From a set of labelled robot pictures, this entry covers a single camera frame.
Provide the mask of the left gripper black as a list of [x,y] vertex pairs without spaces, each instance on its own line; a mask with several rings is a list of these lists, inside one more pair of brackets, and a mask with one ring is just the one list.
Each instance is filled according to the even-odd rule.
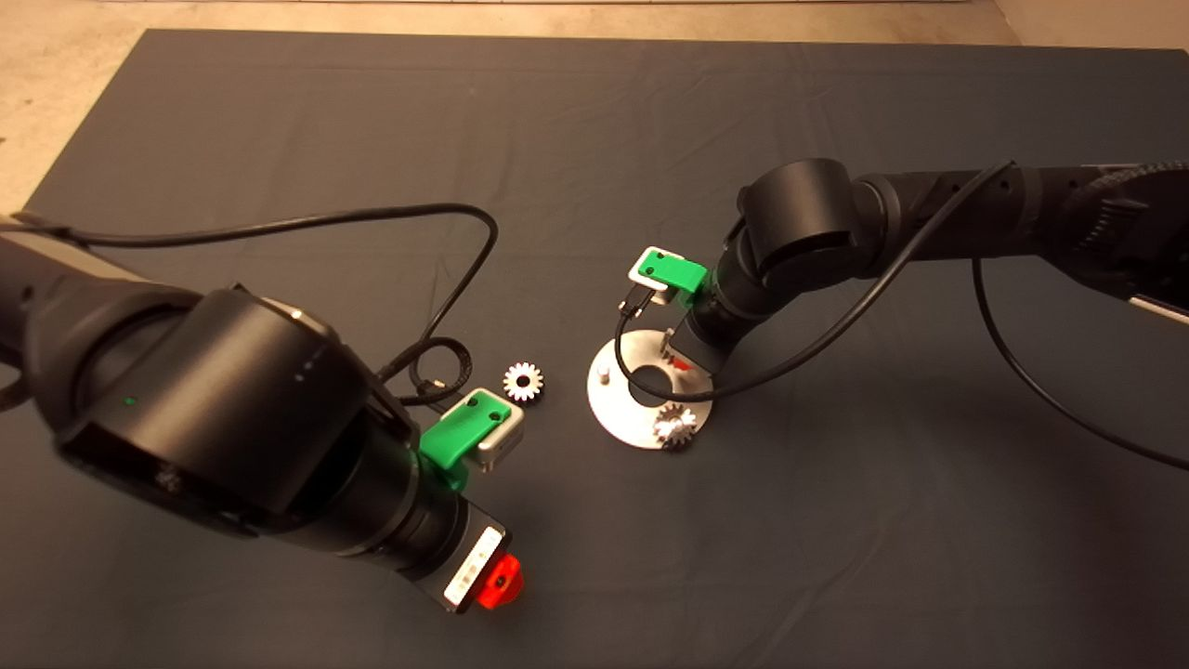
[[434,509],[427,554],[404,569],[404,579],[451,614],[463,614],[477,602],[498,610],[521,597],[521,560],[505,554],[510,530],[479,505],[449,496],[442,511]]

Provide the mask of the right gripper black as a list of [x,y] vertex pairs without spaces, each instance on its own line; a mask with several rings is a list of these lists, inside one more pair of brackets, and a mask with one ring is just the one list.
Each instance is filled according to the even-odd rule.
[[740,321],[722,310],[688,310],[668,337],[668,351],[680,360],[675,370],[704,370],[716,375],[740,342]]

